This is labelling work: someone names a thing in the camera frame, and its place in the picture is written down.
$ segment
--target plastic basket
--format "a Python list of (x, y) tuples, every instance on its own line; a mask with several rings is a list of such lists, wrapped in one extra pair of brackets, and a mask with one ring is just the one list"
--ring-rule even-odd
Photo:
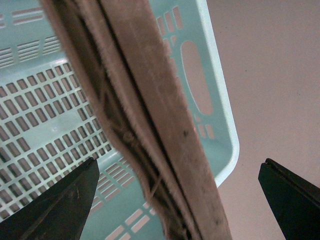
[[(236, 165), (239, 142), (207, 3), (150, 3), (220, 185)], [(93, 156), (100, 178), (81, 239), (164, 239), (39, 3), (0, 0), (0, 6), (0, 222)]]

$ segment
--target light blue plastic basket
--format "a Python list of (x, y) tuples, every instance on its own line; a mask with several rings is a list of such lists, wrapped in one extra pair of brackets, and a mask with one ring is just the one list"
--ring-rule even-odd
[[(236, 165), (239, 142), (207, 3), (150, 3), (220, 185)], [(0, 222), (93, 156), (100, 178), (81, 239), (164, 239), (36, 0), (0, 0), (0, 139)]]

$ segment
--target grid pattern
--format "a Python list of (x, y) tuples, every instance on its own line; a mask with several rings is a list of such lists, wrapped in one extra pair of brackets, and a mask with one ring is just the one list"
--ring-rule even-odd
[(129, 240), (151, 220), (151, 216), (155, 215), (156, 212), (153, 207), (150, 207), (149, 203), (145, 202), (121, 225), (111, 232), (105, 240)]
[[(68, 114), (72, 128), (54, 133)], [(67, 62), (0, 86), (0, 121), (0, 221), (113, 148)]]
[[(177, 78), (180, 81), (180, 77), (178, 76), (178, 73), (177, 73), (176, 60), (173, 58), (173, 49), (179, 48), (179, 51), (180, 51), (180, 48), (181, 48), (180, 45), (176, 45), (176, 41), (177, 41), (176, 34), (178, 31), (184, 28), (179, 7), (175, 6), (174, 8), (172, 8), (172, 10), (165, 12), (162, 16), (159, 16), (156, 19), (156, 21), (158, 24), (159, 31), (162, 35), (162, 39), (166, 47), (166, 50), (170, 55), (171, 65), (176, 70)], [(204, 121), (198, 116), (198, 114), (194, 114), (193, 117), (197, 125), (199, 137), (202, 139), (214, 140), (215, 139), (214, 128), (210, 124), (210, 121)]]
[(89, 216), (107, 204), (108, 201), (135, 180), (136, 177), (132, 168), (124, 158), (121, 158), (102, 171), (99, 176)]
[(0, 13), (0, 29), (10, 25), (27, 24), (44, 19), (42, 7), (33, 7), (11, 12), (11, 14)]
[(0, 69), (60, 50), (61, 44), (55, 35), (0, 49)]

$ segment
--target beige wall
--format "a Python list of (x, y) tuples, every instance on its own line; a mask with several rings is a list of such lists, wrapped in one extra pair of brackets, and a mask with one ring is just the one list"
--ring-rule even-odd
[(272, 158), (320, 187), (320, 1), (207, 0), (240, 156), (220, 186), (234, 240), (284, 240), (258, 182)]

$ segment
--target white wall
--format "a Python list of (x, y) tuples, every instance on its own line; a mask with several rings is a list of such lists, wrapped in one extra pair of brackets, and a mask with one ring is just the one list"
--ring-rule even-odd
[(234, 240), (284, 240), (258, 182), (272, 158), (320, 186), (320, 1), (207, 0), (240, 141), (219, 191)]

